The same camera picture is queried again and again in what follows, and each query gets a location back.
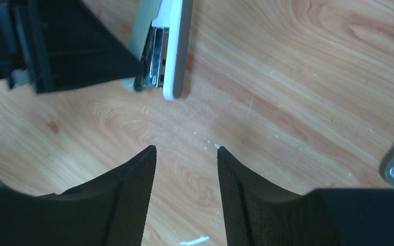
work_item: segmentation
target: wood grain surface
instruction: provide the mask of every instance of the wood grain surface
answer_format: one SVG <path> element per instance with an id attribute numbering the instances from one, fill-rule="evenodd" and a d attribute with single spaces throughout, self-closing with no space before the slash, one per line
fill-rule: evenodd
<path id="1" fill-rule="evenodd" d="M 86 0 L 128 42 L 137 0 Z M 0 83 L 0 179 L 60 193 L 148 145 L 158 160 L 143 245 L 226 245 L 217 146 L 271 182 L 388 187 L 394 0 L 194 0 L 186 92 L 113 81 L 35 95 Z"/>

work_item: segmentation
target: stapler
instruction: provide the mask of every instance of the stapler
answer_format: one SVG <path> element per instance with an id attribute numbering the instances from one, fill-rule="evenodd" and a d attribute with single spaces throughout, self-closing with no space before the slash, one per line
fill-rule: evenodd
<path id="1" fill-rule="evenodd" d="M 128 47 L 82 0 L 0 0 L 0 79 L 36 93 L 121 80 L 181 97 L 193 0 L 140 0 Z"/>

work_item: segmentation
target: black object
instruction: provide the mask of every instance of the black object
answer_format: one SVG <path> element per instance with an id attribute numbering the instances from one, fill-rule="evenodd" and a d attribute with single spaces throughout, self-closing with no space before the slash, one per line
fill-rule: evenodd
<path id="1" fill-rule="evenodd" d="M 394 190 L 318 189 L 302 197 L 224 147 L 218 172 L 229 246 L 394 245 Z"/>
<path id="2" fill-rule="evenodd" d="M 0 0 L 0 79 L 29 72 L 37 93 L 65 91 L 143 74 L 143 64 L 82 0 Z"/>
<path id="3" fill-rule="evenodd" d="M 140 246 L 156 148 L 61 195 L 40 197 L 0 183 L 0 245 Z"/>

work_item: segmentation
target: scratch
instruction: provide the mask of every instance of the scratch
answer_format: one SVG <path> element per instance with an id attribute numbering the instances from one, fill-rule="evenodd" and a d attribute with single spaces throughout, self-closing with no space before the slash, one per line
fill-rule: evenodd
<path id="1" fill-rule="evenodd" d="M 254 92 L 253 95 L 251 96 L 250 107 L 248 107 L 248 114 L 247 114 L 247 119 L 245 120 L 245 125 L 247 125 L 248 118 L 250 117 L 251 107 L 253 106 L 253 100 L 254 100 Z"/>
<path id="2" fill-rule="evenodd" d="M 208 236 L 206 236 L 206 237 L 201 236 L 200 238 L 198 238 L 196 240 L 189 241 L 189 242 L 180 242 L 179 244 L 180 245 L 185 245 L 185 246 L 193 246 L 193 245 L 196 245 L 196 244 L 199 244 L 199 243 L 202 243 L 202 242 L 206 242 L 207 240 L 209 240 Z"/>

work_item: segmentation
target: metal slot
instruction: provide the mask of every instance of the metal slot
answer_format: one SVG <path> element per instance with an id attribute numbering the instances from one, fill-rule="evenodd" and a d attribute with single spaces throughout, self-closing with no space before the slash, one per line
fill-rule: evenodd
<path id="1" fill-rule="evenodd" d="M 142 57 L 146 70 L 139 81 L 142 86 L 159 88 L 164 85 L 167 43 L 168 28 L 150 28 Z"/>

